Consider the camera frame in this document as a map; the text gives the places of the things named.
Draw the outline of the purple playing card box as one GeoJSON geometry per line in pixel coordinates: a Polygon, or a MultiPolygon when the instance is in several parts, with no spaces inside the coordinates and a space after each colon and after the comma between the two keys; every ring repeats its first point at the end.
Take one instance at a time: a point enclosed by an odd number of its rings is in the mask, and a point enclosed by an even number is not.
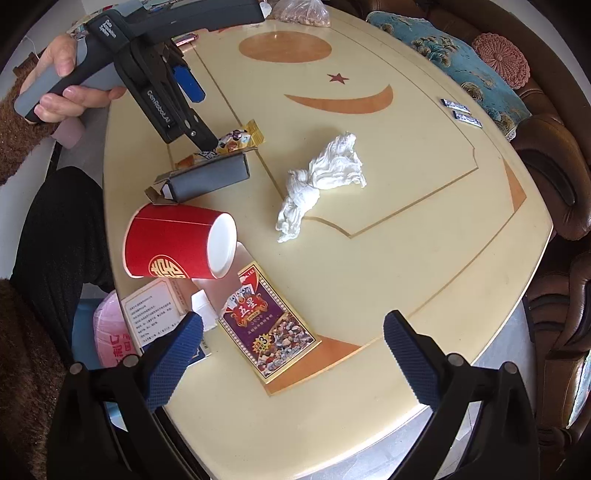
{"type": "Polygon", "coordinates": [[[264,384],[322,343],[252,261],[238,271],[240,286],[221,309],[221,327],[264,384]]]}

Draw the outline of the pink round cushion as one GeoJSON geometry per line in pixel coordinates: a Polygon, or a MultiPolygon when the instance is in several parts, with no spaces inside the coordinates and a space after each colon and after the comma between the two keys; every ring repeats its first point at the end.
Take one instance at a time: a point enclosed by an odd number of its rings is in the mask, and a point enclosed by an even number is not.
{"type": "Polygon", "coordinates": [[[472,48],[512,89],[523,88],[530,80],[525,55],[504,36],[482,33],[473,40],[472,48]]]}

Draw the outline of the pink lined trash bin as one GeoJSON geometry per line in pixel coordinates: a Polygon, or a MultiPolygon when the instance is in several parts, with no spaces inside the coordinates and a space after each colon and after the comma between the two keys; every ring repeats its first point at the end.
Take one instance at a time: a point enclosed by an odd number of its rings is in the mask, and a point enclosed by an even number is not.
{"type": "Polygon", "coordinates": [[[95,350],[103,368],[115,367],[136,353],[115,291],[109,293],[93,313],[95,350]]]}

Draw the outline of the white blue pill box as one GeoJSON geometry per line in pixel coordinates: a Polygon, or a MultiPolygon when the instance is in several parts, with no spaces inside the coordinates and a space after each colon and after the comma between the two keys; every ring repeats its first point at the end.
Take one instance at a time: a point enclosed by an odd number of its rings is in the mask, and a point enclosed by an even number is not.
{"type": "Polygon", "coordinates": [[[200,316],[204,332],[213,329],[218,321],[205,291],[187,279],[156,278],[120,303],[141,352],[154,340],[171,332],[189,312],[200,316]]]}

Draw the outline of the black cigarette box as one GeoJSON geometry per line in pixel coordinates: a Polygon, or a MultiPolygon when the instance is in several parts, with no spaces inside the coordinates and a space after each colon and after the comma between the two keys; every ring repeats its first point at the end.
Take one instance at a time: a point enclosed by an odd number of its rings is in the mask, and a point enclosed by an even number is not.
{"type": "Polygon", "coordinates": [[[159,175],[144,193],[153,205],[181,204],[247,179],[246,154],[238,151],[159,175]]]}

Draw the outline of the cream wooden coffee table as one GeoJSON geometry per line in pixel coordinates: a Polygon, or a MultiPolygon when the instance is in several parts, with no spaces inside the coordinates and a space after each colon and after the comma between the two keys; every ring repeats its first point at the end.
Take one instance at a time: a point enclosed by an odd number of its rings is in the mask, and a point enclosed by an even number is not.
{"type": "Polygon", "coordinates": [[[353,351],[277,392],[213,329],[166,406],[216,479],[297,479],[379,442],[420,412],[383,338],[401,311],[448,352],[477,359],[518,306],[552,232],[545,203],[495,123],[453,80],[365,21],[273,20],[200,32],[185,58],[217,135],[250,120],[266,141],[246,181],[197,199],[325,345],[353,351]],[[483,128],[456,120],[467,106],[483,128]],[[356,135],[367,186],[322,191],[297,239],[277,242],[287,172],[356,135]]]}

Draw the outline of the plastic bag of peanuts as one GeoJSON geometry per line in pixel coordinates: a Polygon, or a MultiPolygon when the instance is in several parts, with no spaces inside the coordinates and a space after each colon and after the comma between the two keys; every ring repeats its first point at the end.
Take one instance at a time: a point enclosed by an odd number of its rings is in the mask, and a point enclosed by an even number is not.
{"type": "Polygon", "coordinates": [[[280,0],[271,7],[270,19],[315,27],[329,27],[331,16],[321,0],[280,0]]]}

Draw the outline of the brown leather long sofa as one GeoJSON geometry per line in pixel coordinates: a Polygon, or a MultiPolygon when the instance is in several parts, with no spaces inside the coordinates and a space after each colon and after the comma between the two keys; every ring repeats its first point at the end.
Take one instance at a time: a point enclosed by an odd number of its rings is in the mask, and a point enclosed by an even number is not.
{"type": "Polygon", "coordinates": [[[590,103],[554,51],[512,13],[492,1],[331,1],[365,19],[375,10],[429,20],[470,44],[481,33],[510,40],[531,77],[517,91],[532,117],[512,146],[530,170],[557,234],[579,240],[590,232],[590,103]]]}

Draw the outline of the red paper cup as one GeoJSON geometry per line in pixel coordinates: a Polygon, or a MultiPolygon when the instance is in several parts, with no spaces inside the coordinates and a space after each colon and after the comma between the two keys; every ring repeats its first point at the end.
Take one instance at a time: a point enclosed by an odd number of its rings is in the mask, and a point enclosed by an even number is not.
{"type": "Polygon", "coordinates": [[[129,221],[123,266],[132,278],[218,279],[235,258],[238,229],[225,212],[147,204],[129,221]]]}

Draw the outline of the white tissue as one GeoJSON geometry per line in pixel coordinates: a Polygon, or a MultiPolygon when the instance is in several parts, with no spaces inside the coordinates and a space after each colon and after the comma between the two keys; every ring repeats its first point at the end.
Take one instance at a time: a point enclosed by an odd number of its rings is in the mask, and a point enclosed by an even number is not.
{"type": "Polygon", "coordinates": [[[332,140],[307,169],[287,172],[287,196],[276,219],[277,242],[297,239],[304,216],[317,205],[322,191],[349,185],[367,186],[363,162],[356,154],[356,135],[346,132],[332,140]]]}

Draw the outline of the yellow snack wrapper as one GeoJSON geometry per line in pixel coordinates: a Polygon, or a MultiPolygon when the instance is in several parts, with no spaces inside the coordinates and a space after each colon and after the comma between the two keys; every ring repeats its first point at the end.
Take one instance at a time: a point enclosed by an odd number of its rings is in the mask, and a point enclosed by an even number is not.
{"type": "Polygon", "coordinates": [[[181,170],[197,166],[206,161],[217,159],[218,157],[232,153],[259,147],[266,141],[262,130],[256,124],[256,121],[250,120],[240,129],[230,131],[218,138],[217,146],[212,151],[201,151],[192,153],[182,160],[173,164],[174,170],[181,170]]]}

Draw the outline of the blue floral sofa cover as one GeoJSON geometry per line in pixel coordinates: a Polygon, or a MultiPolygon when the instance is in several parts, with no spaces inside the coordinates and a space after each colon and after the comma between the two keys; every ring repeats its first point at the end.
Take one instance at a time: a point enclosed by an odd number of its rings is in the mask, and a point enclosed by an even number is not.
{"type": "Polygon", "coordinates": [[[488,66],[466,42],[437,29],[424,18],[373,11],[373,25],[414,49],[458,83],[486,111],[507,140],[531,116],[511,86],[488,66]]]}

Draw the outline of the person's black trouser leg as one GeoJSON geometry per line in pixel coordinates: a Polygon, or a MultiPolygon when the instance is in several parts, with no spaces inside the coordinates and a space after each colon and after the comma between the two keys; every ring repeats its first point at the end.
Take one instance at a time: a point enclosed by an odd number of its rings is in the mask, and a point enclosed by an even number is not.
{"type": "Polygon", "coordinates": [[[50,175],[29,208],[10,278],[64,366],[73,362],[73,321],[86,284],[114,289],[103,191],[81,169],[65,167],[50,175]]]}

